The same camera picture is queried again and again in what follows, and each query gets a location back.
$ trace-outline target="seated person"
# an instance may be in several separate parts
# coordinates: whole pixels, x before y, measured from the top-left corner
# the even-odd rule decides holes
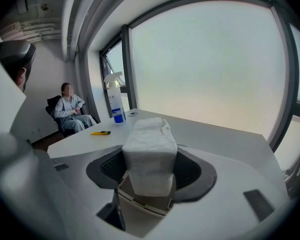
[[[61,86],[62,97],[55,105],[54,117],[60,118],[63,131],[72,129],[76,133],[85,129],[85,126],[96,125],[96,121],[89,114],[81,115],[80,109],[85,101],[74,94],[74,88],[70,83],[63,83]]]

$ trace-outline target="floor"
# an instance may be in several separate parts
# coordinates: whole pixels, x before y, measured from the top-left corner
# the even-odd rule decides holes
[[[58,133],[50,138],[41,140],[40,142],[32,145],[32,147],[36,150],[43,150],[43,151],[48,151],[48,147],[56,142],[59,142],[61,140],[63,140],[64,137],[62,136],[61,133]]]

